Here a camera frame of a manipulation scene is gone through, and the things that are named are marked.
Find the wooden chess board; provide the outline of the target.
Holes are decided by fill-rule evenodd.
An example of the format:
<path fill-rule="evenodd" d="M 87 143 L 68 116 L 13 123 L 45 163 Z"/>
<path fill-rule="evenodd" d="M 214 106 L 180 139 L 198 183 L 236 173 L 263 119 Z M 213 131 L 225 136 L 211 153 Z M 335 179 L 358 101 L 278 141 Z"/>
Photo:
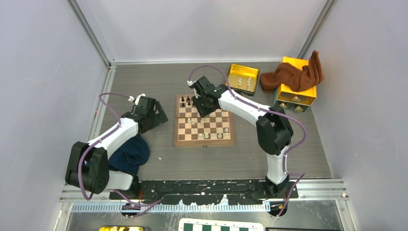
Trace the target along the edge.
<path fill-rule="evenodd" d="M 179 94 L 176 96 L 176 116 L 174 145 L 176 147 L 193 146 L 221 146 L 236 143 L 233 126 L 233 114 L 227 110 L 217 109 L 211 114 L 200 117 L 192 100 L 192 95 Z M 194 119 L 196 123 L 187 123 L 187 118 Z M 217 133 L 217 128 L 223 128 L 222 138 L 212 139 L 211 135 Z M 230 137 L 224 138 L 225 128 L 229 129 Z M 198 139 L 198 134 L 209 133 L 209 138 Z"/>

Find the gold metal tin tray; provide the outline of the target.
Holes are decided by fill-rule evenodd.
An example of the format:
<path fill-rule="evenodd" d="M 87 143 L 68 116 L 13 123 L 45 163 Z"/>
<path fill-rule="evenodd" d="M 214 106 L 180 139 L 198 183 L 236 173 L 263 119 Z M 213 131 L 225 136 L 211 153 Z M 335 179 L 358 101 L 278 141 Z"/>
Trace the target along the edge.
<path fill-rule="evenodd" d="M 229 86 L 242 96 L 253 97 L 259 79 L 260 71 L 257 68 L 240 64 L 231 64 L 227 73 Z"/>

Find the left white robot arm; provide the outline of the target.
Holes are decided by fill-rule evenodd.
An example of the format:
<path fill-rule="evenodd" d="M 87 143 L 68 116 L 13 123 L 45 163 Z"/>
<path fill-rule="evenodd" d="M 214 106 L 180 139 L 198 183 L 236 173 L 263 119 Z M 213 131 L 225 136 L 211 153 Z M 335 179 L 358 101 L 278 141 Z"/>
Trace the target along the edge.
<path fill-rule="evenodd" d="M 70 152 L 65 182 L 83 193 L 100 194 L 104 190 L 121 190 L 129 199 L 140 194 L 136 174 L 109 165 L 109 159 L 125 142 L 168 121 L 154 98 L 141 94 L 128 98 L 133 107 L 102 135 L 88 141 L 76 142 Z"/>

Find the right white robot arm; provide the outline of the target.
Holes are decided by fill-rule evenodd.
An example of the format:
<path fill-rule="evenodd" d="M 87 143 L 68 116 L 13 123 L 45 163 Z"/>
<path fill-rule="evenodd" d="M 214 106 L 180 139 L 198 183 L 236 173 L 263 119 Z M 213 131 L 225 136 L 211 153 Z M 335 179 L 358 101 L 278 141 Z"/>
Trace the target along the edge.
<path fill-rule="evenodd" d="M 200 117 L 205 117 L 217 109 L 226 110 L 250 122 L 256 128 L 257 140 L 267 153 L 268 170 L 266 178 L 268 194 L 278 198 L 286 191 L 288 173 L 284 168 L 284 152 L 288 150 L 293 129 L 286 114 L 266 105 L 255 103 L 226 85 L 215 86 L 206 77 L 188 81 L 193 89 L 193 104 Z"/>

